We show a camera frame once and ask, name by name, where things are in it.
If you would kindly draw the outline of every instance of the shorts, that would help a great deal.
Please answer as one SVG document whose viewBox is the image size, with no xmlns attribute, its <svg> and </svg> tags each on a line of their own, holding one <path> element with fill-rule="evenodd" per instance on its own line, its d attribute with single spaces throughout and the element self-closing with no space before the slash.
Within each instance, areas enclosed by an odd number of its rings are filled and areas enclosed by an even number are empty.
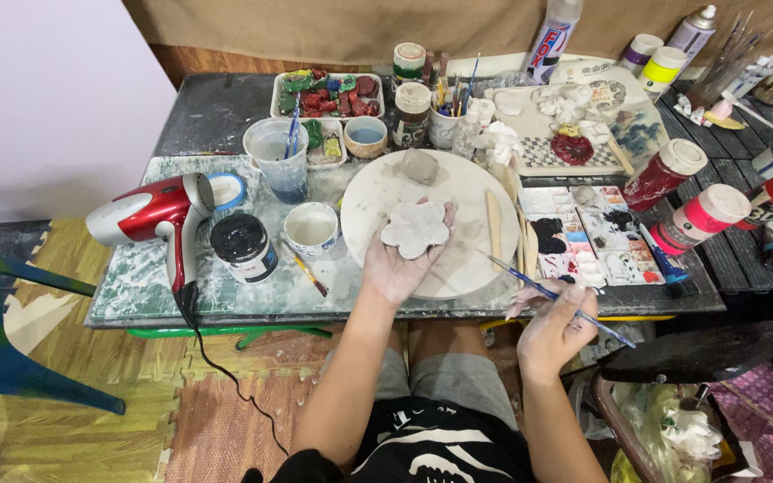
<svg viewBox="0 0 773 483">
<path fill-rule="evenodd" d="M 321 372 L 327 370 L 334 353 L 330 351 L 327 355 Z M 374 399 L 398 399 L 409 395 L 453 402 L 485 412 L 518 431 L 509 395 L 497 367 L 488 357 L 459 352 L 426 357 L 411 368 L 408 376 L 404 358 L 387 347 Z"/>
</svg>

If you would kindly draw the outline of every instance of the white round board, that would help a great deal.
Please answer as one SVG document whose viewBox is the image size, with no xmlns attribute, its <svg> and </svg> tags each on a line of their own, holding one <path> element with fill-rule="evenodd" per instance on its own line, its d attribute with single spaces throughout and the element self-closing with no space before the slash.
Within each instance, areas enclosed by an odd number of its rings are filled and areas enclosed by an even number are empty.
<svg viewBox="0 0 773 483">
<path fill-rule="evenodd" d="M 431 201 L 451 201 L 458 206 L 455 237 L 413 296 L 435 300 L 461 297 L 500 275 L 491 261 L 476 251 L 491 253 L 485 189 L 493 192 L 500 204 L 503 260 L 511 259 L 518 246 L 518 216 L 509 195 L 487 171 L 451 153 L 422 150 L 440 163 L 433 186 L 417 183 L 401 172 L 403 150 L 371 161 L 354 176 L 342 201 L 344 240 L 362 267 L 372 235 L 396 204 L 416 203 L 425 196 Z"/>
</svg>

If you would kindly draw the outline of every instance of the hair dryer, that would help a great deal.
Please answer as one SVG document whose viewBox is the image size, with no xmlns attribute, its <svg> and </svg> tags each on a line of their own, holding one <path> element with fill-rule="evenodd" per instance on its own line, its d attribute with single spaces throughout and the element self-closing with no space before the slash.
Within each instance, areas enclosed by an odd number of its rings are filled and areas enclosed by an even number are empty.
<svg viewBox="0 0 773 483">
<path fill-rule="evenodd" d="M 140 186 L 86 216 L 89 233 L 113 247 L 161 236 L 166 247 L 166 273 L 174 301 L 188 326 L 198 325 L 196 299 L 196 227 L 214 211 L 208 178 L 190 173 Z"/>
</svg>

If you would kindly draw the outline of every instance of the black shirt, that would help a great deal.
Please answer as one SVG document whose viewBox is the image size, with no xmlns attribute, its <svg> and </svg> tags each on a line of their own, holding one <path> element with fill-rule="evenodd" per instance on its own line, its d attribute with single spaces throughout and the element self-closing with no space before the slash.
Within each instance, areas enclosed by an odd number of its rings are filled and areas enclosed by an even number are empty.
<svg viewBox="0 0 773 483">
<path fill-rule="evenodd" d="M 499 418 L 451 402 L 375 401 L 351 475 L 316 449 L 290 456 L 274 483 L 534 482 L 527 441 Z"/>
</svg>

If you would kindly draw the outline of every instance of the flower-shaped clay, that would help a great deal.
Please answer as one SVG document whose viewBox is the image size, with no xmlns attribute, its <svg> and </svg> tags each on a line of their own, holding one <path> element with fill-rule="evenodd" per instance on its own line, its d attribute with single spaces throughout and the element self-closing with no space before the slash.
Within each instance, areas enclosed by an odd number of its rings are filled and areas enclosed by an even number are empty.
<svg viewBox="0 0 773 483">
<path fill-rule="evenodd" d="M 381 231 L 381 241 L 399 247 L 404 258 L 419 258 L 429 245 L 440 245 L 449 238 L 449 228 L 443 223 L 445 215 L 443 203 L 399 203 L 392 209 L 389 225 Z"/>
</svg>

